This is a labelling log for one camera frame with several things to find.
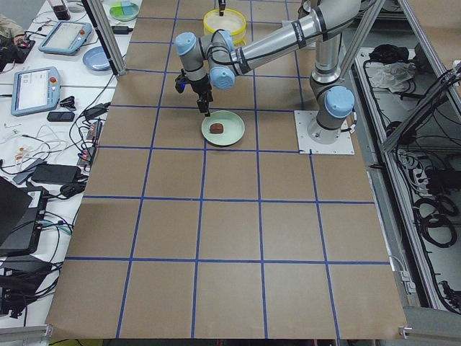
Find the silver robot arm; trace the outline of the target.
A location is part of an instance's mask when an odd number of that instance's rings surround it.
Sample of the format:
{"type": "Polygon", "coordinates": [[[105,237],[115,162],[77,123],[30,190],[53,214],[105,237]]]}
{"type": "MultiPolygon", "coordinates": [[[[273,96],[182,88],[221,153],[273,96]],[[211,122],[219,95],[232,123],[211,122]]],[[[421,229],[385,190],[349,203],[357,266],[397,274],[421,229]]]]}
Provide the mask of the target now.
{"type": "Polygon", "coordinates": [[[202,37],[183,32],[174,41],[183,65],[175,79],[176,90],[182,93],[190,85],[198,96],[199,111],[209,115],[212,89],[229,89],[237,76],[315,43],[310,86],[318,113],[308,125],[308,135],[317,143],[332,144],[354,108],[352,92],[339,84],[339,47],[342,31],[358,15],[360,7],[360,1],[318,1],[306,15],[239,48],[234,47],[227,30],[202,37]]]}

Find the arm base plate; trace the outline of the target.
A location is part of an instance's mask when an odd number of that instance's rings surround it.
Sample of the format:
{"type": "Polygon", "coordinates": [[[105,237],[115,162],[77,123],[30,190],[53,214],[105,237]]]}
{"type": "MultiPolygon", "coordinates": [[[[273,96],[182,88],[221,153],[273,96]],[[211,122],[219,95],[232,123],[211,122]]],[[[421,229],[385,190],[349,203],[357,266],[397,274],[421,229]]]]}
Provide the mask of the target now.
{"type": "Polygon", "coordinates": [[[317,111],[294,111],[300,154],[355,155],[351,131],[346,120],[340,129],[325,130],[317,124],[317,111]]]}

